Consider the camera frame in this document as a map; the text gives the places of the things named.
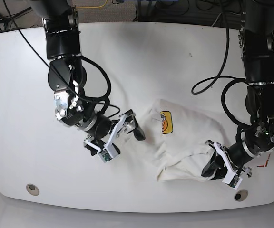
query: white cloth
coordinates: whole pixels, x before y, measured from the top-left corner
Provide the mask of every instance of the white cloth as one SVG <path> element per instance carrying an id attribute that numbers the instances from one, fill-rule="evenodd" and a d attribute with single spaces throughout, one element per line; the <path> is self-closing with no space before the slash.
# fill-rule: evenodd
<path id="1" fill-rule="evenodd" d="M 210 139 L 224 143 L 217 121 L 200 112 L 165 100 L 157 100 L 139 121 L 139 125 L 145 131 L 146 140 L 139 142 L 131 137 L 125 147 L 158 167 L 157 181 L 207 181 L 213 178 L 214 175 L 202 177 L 201 172 L 214 153 L 205 142 Z"/>

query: yellow cable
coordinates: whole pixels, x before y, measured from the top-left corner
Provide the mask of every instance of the yellow cable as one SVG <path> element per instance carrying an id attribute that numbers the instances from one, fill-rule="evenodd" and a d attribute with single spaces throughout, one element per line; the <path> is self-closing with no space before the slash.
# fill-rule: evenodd
<path id="1" fill-rule="evenodd" d="M 101 6 L 78 6 L 77 8 L 102 8 L 102 7 L 104 7 L 107 4 L 107 2 L 108 2 L 108 0 L 106 0 L 104 2 L 104 4 L 101 5 Z"/>

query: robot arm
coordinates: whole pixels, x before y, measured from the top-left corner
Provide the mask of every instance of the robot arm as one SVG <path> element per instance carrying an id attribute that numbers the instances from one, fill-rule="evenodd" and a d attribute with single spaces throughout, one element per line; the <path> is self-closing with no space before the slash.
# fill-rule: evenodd
<path id="1" fill-rule="evenodd" d="M 237 188 L 242 171 L 250 177 L 250 168 L 244 165 L 263 152 L 274 149 L 274 0 L 246 0 L 240 31 L 242 61 L 245 79 L 235 79 L 222 92 L 222 106 L 229 118 L 238 125 L 236 143 L 229 148 L 218 143 L 207 143 L 215 153 L 202 175 Z M 251 125 L 239 122 L 225 105 L 225 94 L 234 84 L 248 83 L 245 106 L 251 115 Z"/>
<path id="2" fill-rule="evenodd" d="M 80 50 L 78 13 L 70 6 L 68 0 L 28 0 L 37 15 L 43 18 L 47 43 L 47 59 L 51 60 L 48 83 L 54 91 L 56 119 L 66 126 L 76 126 L 88 136 L 84 147 L 91 155 L 98 154 L 107 162 L 120 154 L 114 140 L 122 131 L 133 132 L 137 140 L 145 136 L 139 128 L 132 110 L 110 120 L 104 116 L 109 107 L 108 96 L 111 93 L 111 82 L 106 72 L 95 62 L 82 56 Z M 82 60 L 95 66 L 106 79 L 108 88 L 101 97 L 85 96 L 84 85 L 87 73 Z M 96 111 L 97 104 L 102 104 Z M 110 135 L 107 142 L 102 138 Z"/>

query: metal grommet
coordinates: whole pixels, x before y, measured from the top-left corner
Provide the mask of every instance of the metal grommet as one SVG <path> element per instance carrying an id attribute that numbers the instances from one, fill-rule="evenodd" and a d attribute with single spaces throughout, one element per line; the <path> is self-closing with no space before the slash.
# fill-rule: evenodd
<path id="1" fill-rule="evenodd" d="M 247 198 L 247 196 L 248 196 L 247 190 L 240 190 L 234 195 L 234 200 L 237 202 L 242 202 Z"/>
<path id="2" fill-rule="evenodd" d="M 38 187 L 33 184 L 26 185 L 26 190 L 27 192 L 29 192 L 29 194 L 33 196 L 38 196 L 40 194 L 40 190 L 38 189 Z"/>

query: orange logo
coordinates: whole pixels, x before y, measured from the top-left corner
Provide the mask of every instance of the orange logo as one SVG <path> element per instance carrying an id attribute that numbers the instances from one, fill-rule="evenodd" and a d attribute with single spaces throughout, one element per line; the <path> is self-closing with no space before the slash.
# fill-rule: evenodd
<path id="1" fill-rule="evenodd" d="M 173 132 L 172 116 L 169 111 L 160 112 L 162 120 L 162 134 L 169 134 Z"/>

